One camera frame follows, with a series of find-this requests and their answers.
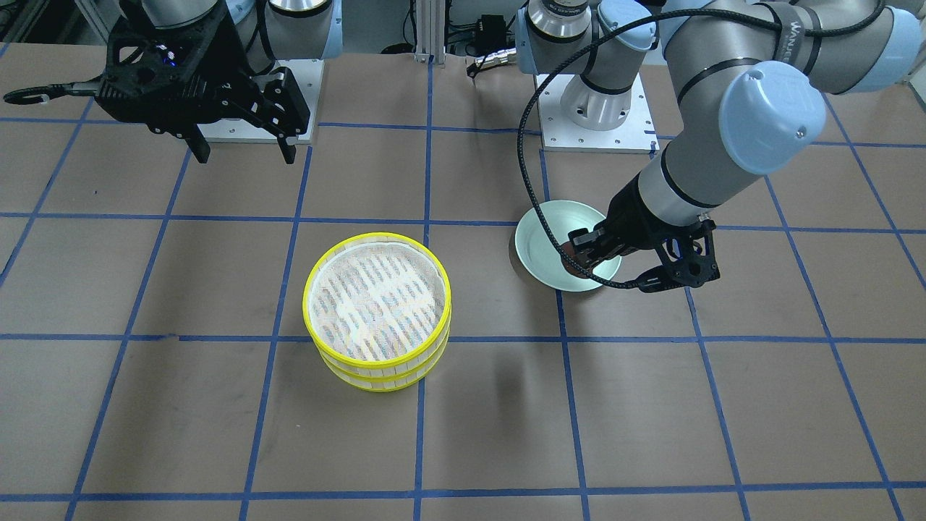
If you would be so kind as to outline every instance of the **yellow basket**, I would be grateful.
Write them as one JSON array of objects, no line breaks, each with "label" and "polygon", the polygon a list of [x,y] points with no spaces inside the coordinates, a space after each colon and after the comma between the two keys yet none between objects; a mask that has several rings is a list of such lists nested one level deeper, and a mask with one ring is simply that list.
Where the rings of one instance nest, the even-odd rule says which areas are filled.
[{"label": "yellow basket", "polygon": [[[364,249],[376,248],[397,252],[399,256],[387,258],[388,254],[383,254],[372,258],[368,264],[358,265],[356,257],[365,254]],[[417,270],[408,269],[409,265]],[[376,271],[369,269],[371,267],[382,269]],[[332,279],[332,273],[337,271],[344,273],[336,278],[340,285],[336,285]],[[419,305],[418,308],[402,304],[380,305],[380,302],[372,300],[366,300],[364,306],[357,306],[353,301],[353,298],[368,297],[377,292],[384,292],[387,286],[392,287],[389,285],[396,284],[396,280],[391,278],[393,275],[410,277],[408,280],[411,282],[406,281],[406,285],[399,287],[397,293],[404,296],[406,293],[403,290],[407,290],[408,295]],[[432,308],[427,306],[430,300],[419,299],[426,292],[421,291],[419,297],[413,295],[413,288],[421,290],[420,286],[428,287],[429,281],[436,294],[432,295]],[[356,388],[385,392],[405,388],[421,380],[440,360],[450,336],[450,296],[450,280],[444,266],[427,248],[403,235],[378,232],[351,237],[321,256],[306,281],[302,312],[308,333],[312,336],[322,360],[333,373]],[[394,292],[390,292],[388,297],[394,297]],[[339,307],[347,307],[354,312],[349,318],[354,321],[355,329],[367,331],[371,324],[378,324],[380,328],[373,337],[357,334],[356,331],[352,331],[347,319],[337,311]],[[335,314],[340,317],[338,324],[332,322]],[[355,320],[357,317],[369,323],[361,324]],[[408,330],[414,331],[409,333],[404,328],[399,328],[406,335],[403,338],[405,345],[383,342],[382,330],[385,326],[400,323],[409,324]],[[394,327],[389,331],[394,335],[399,333]],[[370,360],[366,355],[376,359]]]}]

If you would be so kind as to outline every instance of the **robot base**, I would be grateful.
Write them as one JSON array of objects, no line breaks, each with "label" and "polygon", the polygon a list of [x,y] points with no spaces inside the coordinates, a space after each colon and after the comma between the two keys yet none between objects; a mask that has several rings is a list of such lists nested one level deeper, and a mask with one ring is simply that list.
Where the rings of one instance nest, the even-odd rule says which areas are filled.
[{"label": "robot base", "polygon": [[[535,78],[539,86],[546,74]],[[563,113],[559,102],[572,80],[570,74],[560,74],[540,96],[540,126],[544,134],[544,150],[561,152],[610,152],[615,154],[648,154],[659,150],[656,128],[646,103],[640,76],[633,81],[633,107],[627,120],[612,131],[593,131],[572,122]]]},{"label": "robot base", "polygon": [[[299,81],[299,90],[302,91],[310,112],[308,130],[299,136],[294,145],[311,145],[315,128],[319,126],[316,117],[319,114],[319,96],[325,62],[321,59],[291,59],[281,60],[278,64],[293,71],[293,76]],[[208,125],[199,125],[199,130],[209,143],[276,144],[277,142],[277,138],[264,129],[258,129],[243,120],[220,120]]]}]

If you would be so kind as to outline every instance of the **green plate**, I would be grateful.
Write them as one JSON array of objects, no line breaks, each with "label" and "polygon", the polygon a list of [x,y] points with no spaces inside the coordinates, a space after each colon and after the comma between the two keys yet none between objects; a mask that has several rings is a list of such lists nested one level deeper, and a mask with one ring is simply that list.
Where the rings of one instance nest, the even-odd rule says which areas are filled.
[{"label": "green plate", "polygon": [[[576,201],[546,201],[540,205],[546,221],[559,244],[569,240],[569,232],[579,228],[591,230],[605,219],[600,211]],[[540,225],[533,209],[524,214],[515,230],[515,249],[521,264],[540,282],[563,291],[588,291],[601,287],[595,281],[581,279],[566,271],[559,254]],[[594,269],[594,274],[610,280],[620,267],[620,257],[606,260]]]}]

